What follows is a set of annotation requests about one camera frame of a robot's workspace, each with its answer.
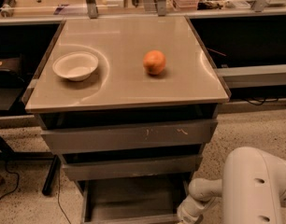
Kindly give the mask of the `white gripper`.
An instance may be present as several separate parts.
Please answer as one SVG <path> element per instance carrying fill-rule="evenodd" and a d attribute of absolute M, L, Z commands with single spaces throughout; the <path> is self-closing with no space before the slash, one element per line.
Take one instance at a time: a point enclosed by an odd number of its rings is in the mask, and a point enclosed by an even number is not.
<path fill-rule="evenodd" d="M 187 196 L 177 209 L 178 224 L 199 224 L 203 219 L 203 214 L 216 203 L 216 198 L 204 202 Z"/>

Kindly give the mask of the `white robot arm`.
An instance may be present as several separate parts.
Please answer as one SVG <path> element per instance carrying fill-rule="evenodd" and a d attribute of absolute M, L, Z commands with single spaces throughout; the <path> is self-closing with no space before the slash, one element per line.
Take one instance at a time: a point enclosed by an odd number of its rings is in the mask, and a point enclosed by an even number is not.
<path fill-rule="evenodd" d="M 286 160 L 254 147 L 239 147 L 226 158 L 217 180 L 196 178 L 178 207 L 179 224 L 197 224 L 222 199 L 222 224 L 282 224 L 286 207 Z"/>

